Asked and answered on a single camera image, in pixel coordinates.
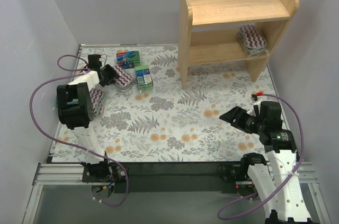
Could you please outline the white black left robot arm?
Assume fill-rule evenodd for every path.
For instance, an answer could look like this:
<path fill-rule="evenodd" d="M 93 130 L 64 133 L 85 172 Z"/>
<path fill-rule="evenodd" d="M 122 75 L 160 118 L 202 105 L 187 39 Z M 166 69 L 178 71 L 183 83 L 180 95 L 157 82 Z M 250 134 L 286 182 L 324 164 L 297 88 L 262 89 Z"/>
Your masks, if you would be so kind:
<path fill-rule="evenodd" d="M 94 55 L 88 59 L 83 75 L 56 89 L 59 121 L 72 131 L 78 144 L 85 149 L 86 161 L 82 165 L 87 168 L 89 176 L 103 182 L 110 179 L 112 172 L 91 124 L 97 113 L 92 97 L 99 96 L 91 91 L 96 85 L 114 84 L 117 78 L 119 75 L 113 67 L 102 66 L 100 56 Z"/>

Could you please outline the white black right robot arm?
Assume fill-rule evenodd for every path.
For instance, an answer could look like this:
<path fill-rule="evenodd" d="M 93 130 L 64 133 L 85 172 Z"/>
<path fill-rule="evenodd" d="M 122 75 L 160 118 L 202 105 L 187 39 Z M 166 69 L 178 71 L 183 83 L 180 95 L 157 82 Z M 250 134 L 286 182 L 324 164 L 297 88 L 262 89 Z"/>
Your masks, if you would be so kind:
<path fill-rule="evenodd" d="M 245 154 L 240 167 L 255 186 L 265 223 L 312 223 L 297 173 L 301 158 L 292 132 L 282 127 L 281 105 L 261 101 L 253 112 L 236 106 L 219 118 L 242 132 L 258 135 L 264 146 L 265 155 Z"/>

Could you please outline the wooden two-tier shelf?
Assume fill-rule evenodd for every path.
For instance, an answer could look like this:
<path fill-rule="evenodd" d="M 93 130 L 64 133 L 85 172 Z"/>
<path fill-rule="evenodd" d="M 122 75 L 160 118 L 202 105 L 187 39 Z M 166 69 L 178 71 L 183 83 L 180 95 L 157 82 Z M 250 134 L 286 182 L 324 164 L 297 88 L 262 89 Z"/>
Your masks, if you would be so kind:
<path fill-rule="evenodd" d="M 178 66 L 182 87 L 187 87 L 192 65 L 245 61 L 253 82 L 276 49 L 294 15 L 299 0 L 181 0 Z M 268 51 L 250 56 L 241 47 L 235 29 L 216 25 L 254 23 Z"/>

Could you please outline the aluminium frame rail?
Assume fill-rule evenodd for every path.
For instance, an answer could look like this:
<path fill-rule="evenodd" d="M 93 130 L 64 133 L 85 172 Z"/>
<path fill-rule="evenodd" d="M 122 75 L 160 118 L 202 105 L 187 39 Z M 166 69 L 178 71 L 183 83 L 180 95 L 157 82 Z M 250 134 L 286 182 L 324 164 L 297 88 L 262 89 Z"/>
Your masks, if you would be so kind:
<path fill-rule="evenodd" d="M 257 188 L 240 162 L 123 163 L 130 192 L 199 192 L 250 195 Z M 123 170 L 116 164 L 88 168 L 78 163 L 47 163 L 37 168 L 23 223 L 33 223 L 45 185 L 90 185 L 95 194 L 124 193 Z"/>

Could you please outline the purple wavy sponge pack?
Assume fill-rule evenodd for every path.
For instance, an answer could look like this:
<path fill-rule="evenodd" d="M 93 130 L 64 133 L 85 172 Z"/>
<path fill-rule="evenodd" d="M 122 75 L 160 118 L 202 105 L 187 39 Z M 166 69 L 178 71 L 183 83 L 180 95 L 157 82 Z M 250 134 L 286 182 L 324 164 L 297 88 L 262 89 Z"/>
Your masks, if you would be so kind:
<path fill-rule="evenodd" d="M 114 83 L 117 86 L 117 88 L 125 90 L 132 86 L 133 77 L 130 74 L 128 74 L 120 66 L 113 66 L 112 68 L 117 73 L 117 77 L 114 79 Z"/>
<path fill-rule="evenodd" d="M 267 42 L 255 25 L 242 25 L 237 32 L 237 38 L 243 51 L 249 56 L 269 53 Z"/>
<path fill-rule="evenodd" d="M 94 88 L 90 91 L 90 97 L 92 101 L 94 116 L 99 117 L 103 114 L 104 110 L 104 92 L 100 89 Z"/>

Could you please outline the floral patterned table mat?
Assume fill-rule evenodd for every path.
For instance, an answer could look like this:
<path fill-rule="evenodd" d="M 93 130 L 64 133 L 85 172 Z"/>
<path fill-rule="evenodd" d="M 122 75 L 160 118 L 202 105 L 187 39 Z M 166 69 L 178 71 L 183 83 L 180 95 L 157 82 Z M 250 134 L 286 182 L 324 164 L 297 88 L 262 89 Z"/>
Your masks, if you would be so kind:
<path fill-rule="evenodd" d="M 239 160 L 264 153 L 255 134 L 243 133 L 220 120 L 235 106 L 252 107 L 251 95 L 275 89 L 268 69 L 252 82 L 244 62 L 189 68 L 182 89 L 176 46 L 134 46 L 150 69 L 154 87 L 140 92 L 103 88 L 103 113 L 92 125 L 101 147 L 120 162 L 207 162 Z"/>

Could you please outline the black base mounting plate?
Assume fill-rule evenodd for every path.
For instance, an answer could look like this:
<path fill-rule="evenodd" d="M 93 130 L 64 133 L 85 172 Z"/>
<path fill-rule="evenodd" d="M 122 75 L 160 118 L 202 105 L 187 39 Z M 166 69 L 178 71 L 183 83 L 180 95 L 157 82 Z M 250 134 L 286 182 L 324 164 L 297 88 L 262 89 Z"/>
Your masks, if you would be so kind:
<path fill-rule="evenodd" d="M 100 181 L 84 167 L 82 182 L 109 185 L 115 193 L 221 192 L 241 196 L 256 192 L 240 162 L 125 162 L 123 169 L 109 163 L 112 176 Z"/>

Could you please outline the green blue sponge pack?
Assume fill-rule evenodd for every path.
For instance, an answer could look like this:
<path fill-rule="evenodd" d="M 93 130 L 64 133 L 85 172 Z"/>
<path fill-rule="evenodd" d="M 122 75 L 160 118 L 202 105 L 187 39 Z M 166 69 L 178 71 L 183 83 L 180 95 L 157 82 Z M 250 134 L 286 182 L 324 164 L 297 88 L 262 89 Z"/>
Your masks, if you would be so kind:
<path fill-rule="evenodd" d="M 54 107 L 55 110 L 58 110 L 58 98 L 56 97 L 56 101 L 55 101 L 55 107 Z"/>
<path fill-rule="evenodd" d="M 117 64 L 123 69 L 130 69 L 140 66 L 139 51 L 126 51 L 116 54 Z"/>
<path fill-rule="evenodd" d="M 139 92 L 142 93 L 153 89 L 153 79 L 148 65 L 135 67 L 135 75 Z"/>

